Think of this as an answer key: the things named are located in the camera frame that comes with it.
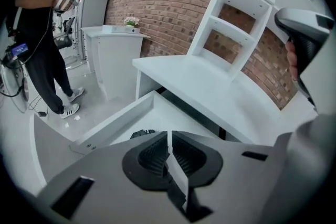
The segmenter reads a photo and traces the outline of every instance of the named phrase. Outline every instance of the white floor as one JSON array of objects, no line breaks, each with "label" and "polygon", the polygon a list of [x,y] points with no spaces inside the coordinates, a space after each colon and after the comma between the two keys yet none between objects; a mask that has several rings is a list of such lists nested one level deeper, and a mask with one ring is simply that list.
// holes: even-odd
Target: white floor
[{"label": "white floor", "polygon": [[[134,97],[123,97],[107,101],[99,89],[95,73],[90,73],[87,65],[68,70],[69,81],[72,88],[84,87],[85,92],[75,102],[80,104],[79,111],[62,120],[59,115],[48,110],[48,115],[42,118],[49,126],[67,139],[74,141],[88,130],[118,112],[134,101]],[[56,85],[58,96],[67,102],[65,94]],[[29,82],[29,101],[38,96],[33,84]],[[33,160],[29,146],[29,118],[35,113],[28,110],[20,113],[10,98],[0,101],[0,142],[1,152],[7,170],[13,181],[20,187],[36,194],[39,189],[37,175],[33,172]],[[46,111],[46,104],[40,100],[35,107],[36,111]]]}]

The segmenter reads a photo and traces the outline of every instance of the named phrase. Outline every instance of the white desk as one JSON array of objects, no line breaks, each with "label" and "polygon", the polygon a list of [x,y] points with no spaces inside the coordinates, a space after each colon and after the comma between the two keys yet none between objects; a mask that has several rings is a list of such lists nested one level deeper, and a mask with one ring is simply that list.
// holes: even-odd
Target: white desk
[{"label": "white desk", "polygon": [[273,145],[280,134],[279,109],[243,73],[229,84],[220,69],[197,56],[148,57],[133,65],[138,98],[163,86],[243,143]]},{"label": "white desk", "polygon": [[96,72],[100,89],[106,98],[130,96],[135,99],[137,70],[132,59],[140,57],[143,34],[88,31],[87,54]]}]

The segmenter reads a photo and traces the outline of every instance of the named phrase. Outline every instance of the black t-shirt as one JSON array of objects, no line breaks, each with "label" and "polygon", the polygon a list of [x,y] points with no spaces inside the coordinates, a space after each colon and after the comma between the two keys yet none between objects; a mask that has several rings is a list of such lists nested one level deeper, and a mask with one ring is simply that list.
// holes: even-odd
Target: black t-shirt
[{"label": "black t-shirt", "polygon": [[[15,7],[15,0],[9,0],[9,7],[7,12],[7,29],[12,28],[17,12],[17,7]],[[50,8],[37,8],[37,9],[22,9],[17,30],[21,33],[24,38],[29,51],[33,51],[42,36],[47,30],[48,18],[49,18]],[[48,44],[52,43],[53,40],[53,21],[52,14],[50,16],[49,26],[46,36],[38,47],[40,49],[48,48]]]}]

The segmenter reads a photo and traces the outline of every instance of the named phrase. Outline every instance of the black slot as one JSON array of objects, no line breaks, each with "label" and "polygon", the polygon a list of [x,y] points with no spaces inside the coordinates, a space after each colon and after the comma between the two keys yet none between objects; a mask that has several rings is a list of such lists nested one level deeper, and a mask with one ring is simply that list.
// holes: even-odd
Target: black slot
[{"label": "black slot", "polygon": [[95,181],[79,177],[52,205],[52,210],[70,219]]},{"label": "black slot", "polygon": [[242,153],[242,156],[252,158],[252,159],[257,159],[259,161],[265,161],[267,158],[267,155],[261,154],[261,153],[256,153],[256,152],[251,152],[251,151],[245,151]]}]

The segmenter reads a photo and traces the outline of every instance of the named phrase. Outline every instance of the red brick wall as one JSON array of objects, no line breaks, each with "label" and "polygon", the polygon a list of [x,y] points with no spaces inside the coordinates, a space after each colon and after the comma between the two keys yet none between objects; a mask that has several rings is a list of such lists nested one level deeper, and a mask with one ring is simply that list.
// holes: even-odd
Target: red brick wall
[{"label": "red brick wall", "polygon": [[[145,40],[142,45],[142,57],[186,54],[209,1],[109,0],[105,23],[120,25],[127,16],[140,18],[140,31],[151,36],[151,39]],[[221,14],[223,18],[229,17],[236,21],[241,28],[245,24],[248,25],[244,16],[246,14],[241,16],[239,11],[233,8],[229,10],[225,7]],[[217,53],[218,49],[215,46],[220,48],[225,42],[222,40],[219,46],[215,38],[216,35],[211,35],[206,48]],[[230,57],[235,55],[234,49],[234,46],[228,48],[227,53],[221,53],[220,56],[230,60]],[[295,93],[289,73],[285,72],[287,63],[284,62],[283,56],[283,45],[280,46],[279,40],[270,31],[265,31],[257,50],[243,70],[262,87],[279,108],[283,108]]]}]

